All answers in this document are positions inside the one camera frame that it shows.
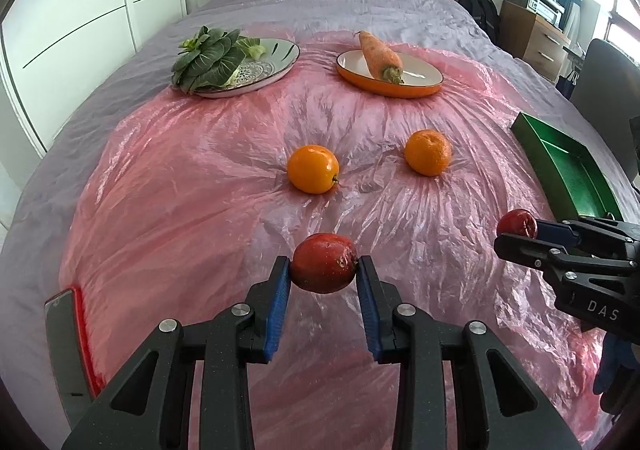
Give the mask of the blue gloved right hand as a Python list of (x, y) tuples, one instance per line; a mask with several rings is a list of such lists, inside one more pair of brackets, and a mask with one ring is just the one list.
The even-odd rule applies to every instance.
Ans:
[(639, 346), (606, 333), (592, 392), (600, 396), (602, 411), (619, 415), (636, 385), (639, 374)]

